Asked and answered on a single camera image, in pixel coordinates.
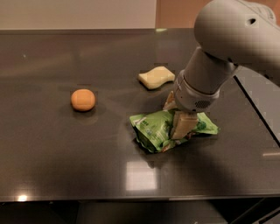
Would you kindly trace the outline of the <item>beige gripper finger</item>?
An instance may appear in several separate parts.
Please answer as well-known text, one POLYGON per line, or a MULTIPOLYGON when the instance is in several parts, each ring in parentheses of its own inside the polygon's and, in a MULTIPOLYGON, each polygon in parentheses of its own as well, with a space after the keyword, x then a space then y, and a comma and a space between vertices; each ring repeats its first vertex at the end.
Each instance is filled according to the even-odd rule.
POLYGON ((171 129, 171 139, 181 139, 193 130, 198 123, 196 113, 176 111, 171 129))
POLYGON ((165 101, 163 110, 171 110, 171 109, 175 109, 177 107, 176 102, 175 102, 175 97, 174 97, 174 93, 171 91, 168 94, 168 97, 165 101))

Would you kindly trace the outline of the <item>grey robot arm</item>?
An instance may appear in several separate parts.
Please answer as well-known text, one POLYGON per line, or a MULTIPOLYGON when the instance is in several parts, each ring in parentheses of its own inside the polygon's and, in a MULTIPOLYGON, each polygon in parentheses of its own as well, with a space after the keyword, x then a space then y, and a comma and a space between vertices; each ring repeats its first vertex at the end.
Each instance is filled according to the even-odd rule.
POLYGON ((193 32, 199 46, 174 82, 178 109, 206 111, 240 67, 279 84, 280 28, 268 6, 245 0, 212 0, 196 17, 193 32))

